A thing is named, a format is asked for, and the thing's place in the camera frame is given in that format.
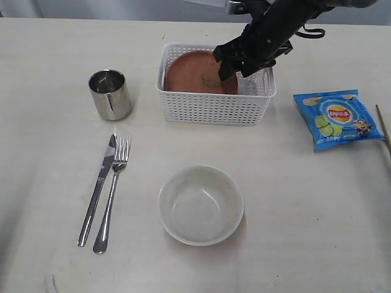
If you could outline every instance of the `chip bag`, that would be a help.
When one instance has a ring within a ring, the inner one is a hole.
[[[294,95],[315,150],[363,139],[384,139],[357,90]]]

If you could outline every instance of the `white bowl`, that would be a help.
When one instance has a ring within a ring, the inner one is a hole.
[[[243,197],[234,180],[204,165],[175,174],[160,190],[159,219],[176,240],[207,246],[223,241],[239,226]]]

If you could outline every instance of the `brown plate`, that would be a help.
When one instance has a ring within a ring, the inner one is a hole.
[[[180,56],[170,66],[166,76],[169,92],[223,93],[236,95],[238,79],[234,74],[220,81],[220,62],[208,51],[193,51]]]

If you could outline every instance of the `metal cup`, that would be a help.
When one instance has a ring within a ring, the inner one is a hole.
[[[106,120],[119,120],[129,114],[130,97],[124,75],[116,70],[96,72],[88,81],[99,115]]]

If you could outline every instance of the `lay's logo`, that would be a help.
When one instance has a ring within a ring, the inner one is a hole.
[[[340,122],[347,122],[351,119],[350,111],[341,106],[331,106],[329,108],[329,115],[331,118]]]

